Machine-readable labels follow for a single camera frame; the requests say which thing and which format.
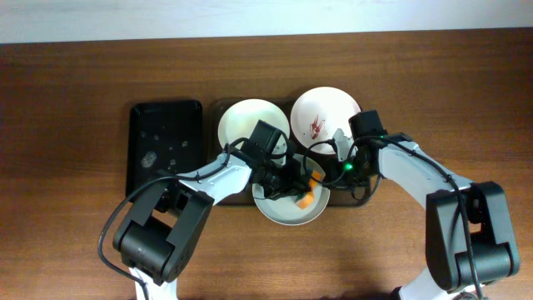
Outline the green and orange sponge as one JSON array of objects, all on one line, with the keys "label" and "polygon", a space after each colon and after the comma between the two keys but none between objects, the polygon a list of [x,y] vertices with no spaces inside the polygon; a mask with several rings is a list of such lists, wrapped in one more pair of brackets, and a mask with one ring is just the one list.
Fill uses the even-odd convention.
[{"label": "green and orange sponge", "polygon": [[315,202],[315,189],[320,186],[319,181],[322,179],[322,174],[316,170],[311,172],[311,179],[309,185],[311,190],[306,192],[302,197],[296,201],[296,205],[301,209],[307,209]]}]

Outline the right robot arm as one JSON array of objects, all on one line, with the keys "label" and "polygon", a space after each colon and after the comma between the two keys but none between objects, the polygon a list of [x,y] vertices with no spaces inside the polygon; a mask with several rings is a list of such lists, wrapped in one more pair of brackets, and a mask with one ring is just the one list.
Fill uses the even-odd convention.
[{"label": "right robot arm", "polygon": [[426,213],[426,268],[392,299],[482,299],[482,288],[514,276],[520,254],[503,188],[459,176],[411,137],[390,134],[375,110],[359,112],[326,140],[337,155],[334,188],[367,187],[371,177],[403,188]]}]

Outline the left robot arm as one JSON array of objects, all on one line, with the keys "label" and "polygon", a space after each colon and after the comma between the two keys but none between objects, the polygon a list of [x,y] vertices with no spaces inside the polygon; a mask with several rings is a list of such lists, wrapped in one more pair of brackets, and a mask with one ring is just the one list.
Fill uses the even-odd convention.
[{"label": "left robot arm", "polygon": [[225,145],[217,159],[194,172],[160,176],[131,192],[129,211],[112,244],[136,284],[137,298],[169,292],[188,264],[212,208],[225,198],[256,184],[266,199],[301,196],[311,191],[311,176],[294,157],[296,146],[276,154],[286,134],[264,121],[249,137]]}]

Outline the pale green front plate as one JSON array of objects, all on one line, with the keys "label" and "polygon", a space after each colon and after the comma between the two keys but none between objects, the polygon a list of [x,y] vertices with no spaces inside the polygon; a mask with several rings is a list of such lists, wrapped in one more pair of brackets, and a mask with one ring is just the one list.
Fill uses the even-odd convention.
[{"label": "pale green front plate", "polygon": [[[325,177],[326,172],[314,160],[311,160],[311,166],[308,167],[307,165],[303,166],[302,154],[295,154],[294,158],[301,162],[301,170],[306,175],[308,175],[306,172],[311,174],[313,170],[316,170],[322,174],[322,178]],[[327,187],[320,185],[315,189],[315,202],[307,209],[301,210],[296,205],[296,201],[304,194],[300,197],[292,196],[279,199],[265,199],[262,197],[263,189],[259,183],[252,185],[252,196],[259,210],[273,222],[287,226],[299,226],[316,219],[329,203],[330,193]]]}]

